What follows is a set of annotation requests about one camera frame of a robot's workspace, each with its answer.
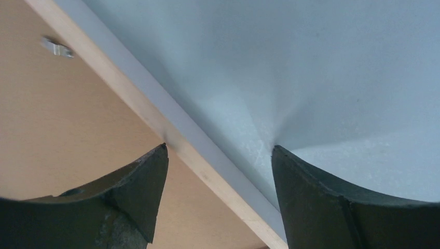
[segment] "black plastic part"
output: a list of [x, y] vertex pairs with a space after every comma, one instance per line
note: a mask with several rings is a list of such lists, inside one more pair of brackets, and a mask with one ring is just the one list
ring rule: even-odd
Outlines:
[[153, 241], [167, 171], [162, 144], [58, 197], [0, 199], [0, 248], [144, 249]]
[[362, 188], [279, 145], [272, 170], [291, 249], [440, 248], [440, 203]]

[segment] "white laminated surface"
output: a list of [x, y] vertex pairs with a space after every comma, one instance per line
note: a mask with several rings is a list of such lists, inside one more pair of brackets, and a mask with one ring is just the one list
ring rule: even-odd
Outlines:
[[274, 206], [274, 144], [440, 200], [438, 1], [84, 2]]

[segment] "metal bracket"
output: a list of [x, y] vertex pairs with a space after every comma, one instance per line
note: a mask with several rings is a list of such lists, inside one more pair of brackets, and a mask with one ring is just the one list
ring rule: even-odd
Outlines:
[[49, 51], [51, 51], [53, 54], [55, 54], [56, 56], [73, 58], [73, 51], [70, 48], [68, 48], [62, 44], [58, 44], [57, 42], [55, 42], [54, 40], [52, 40], [48, 37], [42, 38], [42, 45], [43, 45], [43, 47], [45, 47]]

